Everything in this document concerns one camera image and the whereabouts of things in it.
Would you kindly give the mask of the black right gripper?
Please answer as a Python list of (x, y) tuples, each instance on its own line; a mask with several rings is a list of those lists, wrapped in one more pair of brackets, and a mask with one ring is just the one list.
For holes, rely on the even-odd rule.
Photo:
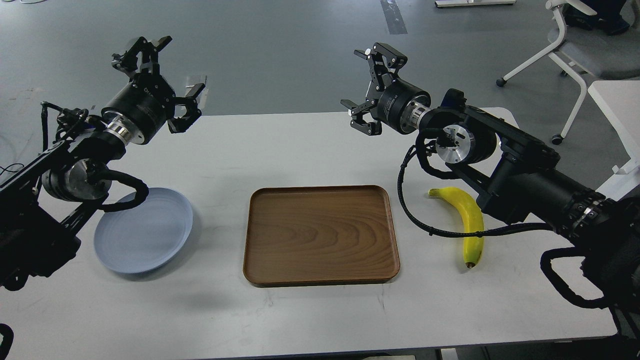
[[(411, 122), (414, 107), (428, 109), (432, 98), (424, 89), (400, 79), (398, 72), (407, 64), (407, 55), (381, 42), (366, 50), (355, 49), (353, 54), (368, 63), (370, 82), (366, 95), (372, 99), (360, 105), (349, 99), (340, 101), (349, 111), (350, 127), (367, 136), (381, 135), (381, 122), (403, 135), (414, 132), (417, 127)], [(364, 116), (371, 110), (374, 121), (365, 121)]]

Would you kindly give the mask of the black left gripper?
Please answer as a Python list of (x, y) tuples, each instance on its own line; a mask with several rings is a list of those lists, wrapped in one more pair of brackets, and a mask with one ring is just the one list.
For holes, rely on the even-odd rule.
[[(197, 98), (206, 88), (204, 83), (195, 84), (186, 96), (176, 96), (160, 75), (159, 54), (171, 41), (170, 35), (153, 41), (140, 36), (123, 54), (112, 54), (112, 68), (130, 81), (102, 109), (102, 117), (106, 121), (124, 117), (135, 144), (148, 144), (166, 121), (170, 133), (185, 133), (202, 115)], [(176, 107), (185, 114), (175, 117)]]

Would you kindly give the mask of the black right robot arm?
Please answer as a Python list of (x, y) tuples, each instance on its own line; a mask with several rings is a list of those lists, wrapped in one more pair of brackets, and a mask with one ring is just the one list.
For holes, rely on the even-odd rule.
[(537, 137), (473, 105), (463, 91), (446, 91), (441, 105), (403, 80), (406, 55), (386, 43), (354, 51), (368, 63), (365, 101), (343, 99), (350, 125), (377, 136), (382, 125), (402, 135), (416, 132), (397, 179), (403, 210), (405, 169), (416, 158), (425, 173), (462, 180), (477, 192), (483, 214), (503, 227), (475, 236), (546, 230), (571, 247), (545, 251), (542, 273), (572, 305), (639, 312), (639, 198), (613, 200), (556, 170), (560, 155)]

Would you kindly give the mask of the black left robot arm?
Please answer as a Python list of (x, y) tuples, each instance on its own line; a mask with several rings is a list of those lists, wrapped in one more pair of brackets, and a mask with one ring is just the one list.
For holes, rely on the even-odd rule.
[(164, 125), (183, 133), (201, 117), (197, 98), (206, 85), (178, 96), (162, 76), (159, 54), (171, 41), (140, 36), (112, 56), (128, 82), (98, 115), (41, 103), (43, 126), (50, 109), (58, 113), (54, 141), (1, 182), (3, 289), (18, 291), (29, 277), (49, 277), (75, 258), (82, 244), (77, 234), (95, 212), (130, 210), (146, 200), (146, 183), (108, 164), (129, 144), (148, 144)]

